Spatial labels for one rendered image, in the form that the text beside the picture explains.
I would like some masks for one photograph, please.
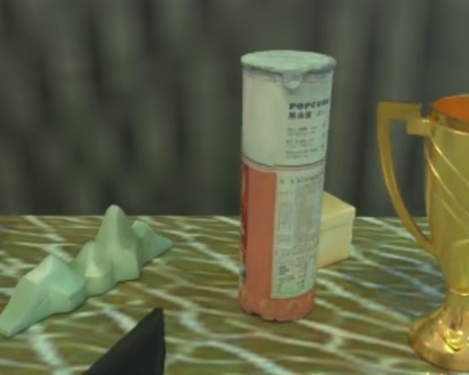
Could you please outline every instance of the table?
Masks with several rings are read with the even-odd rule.
[[[0,375],[81,373],[153,307],[166,313],[169,375],[438,372],[412,352],[406,334],[445,287],[398,220],[356,219],[352,258],[317,275],[315,310],[298,322],[268,323],[238,307],[237,219],[139,219],[174,248],[141,279],[13,339],[0,336]],[[72,259],[99,224],[95,216],[0,216],[0,312],[19,277],[48,253]]]

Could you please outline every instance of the trophy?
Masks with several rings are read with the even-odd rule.
[[[425,204],[430,236],[401,198],[391,156],[390,120],[424,137]],[[436,258],[448,285],[445,301],[412,324],[409,342],[436,366],[469,371],[469,95],[440,98],[427,117],[421,105],[379,102],[377,141],[392,204],[403,225]]]

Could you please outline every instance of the trophy base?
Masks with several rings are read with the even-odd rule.
[[[469,371],[469,312],[462,329],[451,328],[443,308],[421,316],[412,324],[409,342],[426,361],[447,370]]]

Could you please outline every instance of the gray curtain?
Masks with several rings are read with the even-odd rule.
[[[469,0],[0,0],[0,213],[236,214],[239,56],[274,48],[338,60],[325,187],[392,215],[376,103],[469,93]]]

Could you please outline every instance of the white label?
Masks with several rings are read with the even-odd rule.
[[[333,73],[287,89],[281,77],[244,72],[242,153],[269,167],[309,166],[324,159]]]
[[[277,175],[272,298],[292,298],[314,286],[324,163]]]

